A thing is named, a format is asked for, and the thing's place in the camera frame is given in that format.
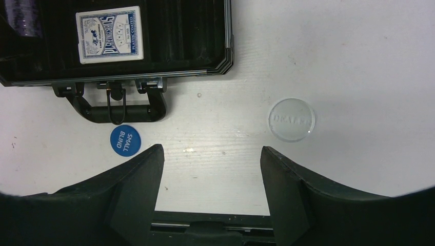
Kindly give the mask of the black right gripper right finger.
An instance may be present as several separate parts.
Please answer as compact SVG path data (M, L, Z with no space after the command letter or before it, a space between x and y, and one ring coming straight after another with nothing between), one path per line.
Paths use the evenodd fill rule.
M277 245L434 245L434 188L364 192L271 147L262 148L260 165Z

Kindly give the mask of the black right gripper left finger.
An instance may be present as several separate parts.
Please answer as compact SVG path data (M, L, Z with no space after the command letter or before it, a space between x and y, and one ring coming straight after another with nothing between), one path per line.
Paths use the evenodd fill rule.
M162 145L55 193L1 194L1 245L146 245Z

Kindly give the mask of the blue round dealer button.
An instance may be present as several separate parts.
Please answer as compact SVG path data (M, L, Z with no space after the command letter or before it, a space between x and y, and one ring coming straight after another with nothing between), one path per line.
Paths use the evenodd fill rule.
M114 152L123 157L131 157L141 148L141 137L130 125L120 125L110 134L110 144Z

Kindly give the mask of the clear round plastic disc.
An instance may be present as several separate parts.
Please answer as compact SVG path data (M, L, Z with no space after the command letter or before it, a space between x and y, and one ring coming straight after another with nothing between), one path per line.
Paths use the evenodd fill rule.
M272 134L284 142L298 142L315 128L313 108L298 98L278 102L270 111L268 124Z

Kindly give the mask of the blue playing card deck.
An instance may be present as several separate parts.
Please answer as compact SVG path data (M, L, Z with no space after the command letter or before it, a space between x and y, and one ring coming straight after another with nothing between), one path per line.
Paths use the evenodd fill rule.
M82 65L144 59L139 6L75 14Z

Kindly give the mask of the black foam-lined carry case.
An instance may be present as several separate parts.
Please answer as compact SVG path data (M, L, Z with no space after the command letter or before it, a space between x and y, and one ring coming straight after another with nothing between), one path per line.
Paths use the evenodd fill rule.
M83 118L167 112L167 79L234 63L231 1L1 1L1 84L51 87Z

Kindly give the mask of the black robot base mount plate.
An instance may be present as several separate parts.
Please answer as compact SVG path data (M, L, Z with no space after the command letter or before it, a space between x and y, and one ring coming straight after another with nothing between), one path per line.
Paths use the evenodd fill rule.
M269 216L157 211L147 245L276 245Z

